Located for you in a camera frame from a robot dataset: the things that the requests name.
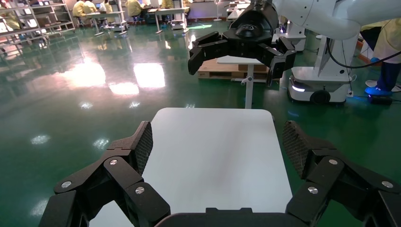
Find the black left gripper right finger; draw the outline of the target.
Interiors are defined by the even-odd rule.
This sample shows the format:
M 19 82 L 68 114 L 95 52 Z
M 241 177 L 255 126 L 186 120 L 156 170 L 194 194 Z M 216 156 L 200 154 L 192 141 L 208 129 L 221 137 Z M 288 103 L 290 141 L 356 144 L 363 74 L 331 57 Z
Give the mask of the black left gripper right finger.
M 314 227 L 330 201 L 342 204 L 365 227 L 401 224 L 401 186 L 348 160 L 327 140 L 307 135 L 287 121 L 282 144 L 304 184 L 287 204 L 286 213 Z

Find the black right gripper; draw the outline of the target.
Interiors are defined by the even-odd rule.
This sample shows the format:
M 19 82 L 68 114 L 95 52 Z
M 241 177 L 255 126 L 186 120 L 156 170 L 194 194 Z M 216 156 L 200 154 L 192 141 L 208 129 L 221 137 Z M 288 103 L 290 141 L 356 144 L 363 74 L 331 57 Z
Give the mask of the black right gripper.
M 280 36 L 274 47 L 272 38 L 279 24 L 272 2 L 252 2 L 222 35 L 215 31 L 197 38 L 189 50 L 188 71 L 194 75 L 205 61 L 224 56 L 255 58 L 268 67 L 266 86 L 283 72 L 293 68 L 296 50 L 286 38 Z

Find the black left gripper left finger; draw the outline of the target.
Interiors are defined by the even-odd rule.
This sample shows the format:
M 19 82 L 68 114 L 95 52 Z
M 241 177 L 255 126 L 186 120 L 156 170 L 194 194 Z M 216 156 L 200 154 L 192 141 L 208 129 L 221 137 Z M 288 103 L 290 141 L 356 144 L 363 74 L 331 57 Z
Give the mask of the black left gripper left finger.
M 143 121 L 132 136 L 113 141 L 96 162 L 59 181 L 39 225 L 87 227 L 114 201 L 134 226 L 156 226 L 171 209 L 142 176 L 152 148 L 151 123 Z

